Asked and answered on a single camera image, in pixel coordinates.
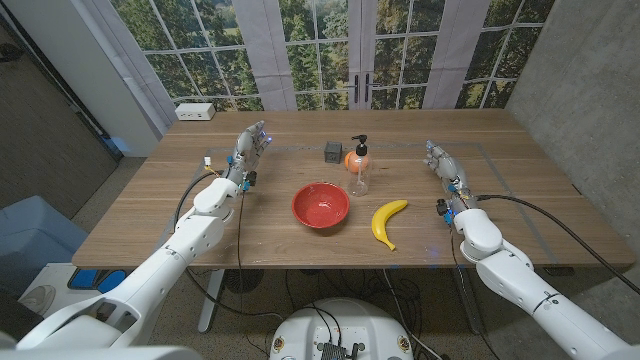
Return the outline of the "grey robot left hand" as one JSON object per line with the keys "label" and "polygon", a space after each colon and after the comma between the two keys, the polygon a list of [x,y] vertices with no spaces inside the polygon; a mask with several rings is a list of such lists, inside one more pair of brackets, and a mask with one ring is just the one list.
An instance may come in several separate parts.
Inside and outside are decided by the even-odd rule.
{"label": "grey robot left hand", "polygon": [[224,177],[240,188],[244,186],[246,176],[256,170],[262,153],[272,141],[265,133],[264,125],[264,120],[258,121],[241,132],[236,140],[231,163]]}

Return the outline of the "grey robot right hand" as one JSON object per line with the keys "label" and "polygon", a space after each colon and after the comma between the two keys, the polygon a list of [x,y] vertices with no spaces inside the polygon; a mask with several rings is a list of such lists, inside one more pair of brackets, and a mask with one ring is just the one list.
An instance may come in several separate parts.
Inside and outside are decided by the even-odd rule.
{"label": "grey robot right hand", "polygon": [[466,172],[456,158],[427,140],[424,162],[440,178],[448,197],[445,203],[454,215],[478,207],[476,197],[468,187]]}

